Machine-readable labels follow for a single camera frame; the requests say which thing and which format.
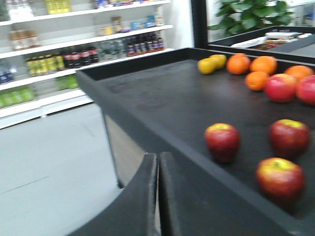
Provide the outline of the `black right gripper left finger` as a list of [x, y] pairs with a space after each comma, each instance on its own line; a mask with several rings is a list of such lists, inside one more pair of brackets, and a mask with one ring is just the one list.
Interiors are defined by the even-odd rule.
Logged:
[[128, 185], [99, 215], [71, 236], [154, 236], [158, 160], [147, 153]]

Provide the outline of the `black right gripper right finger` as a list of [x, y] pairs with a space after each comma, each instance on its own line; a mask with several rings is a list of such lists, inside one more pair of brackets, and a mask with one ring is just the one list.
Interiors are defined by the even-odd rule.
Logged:
[[294, 225], [266, 213], [196, 168], [184, 171], [169, 152], [159, 160], [164, 236], [293, 236]]

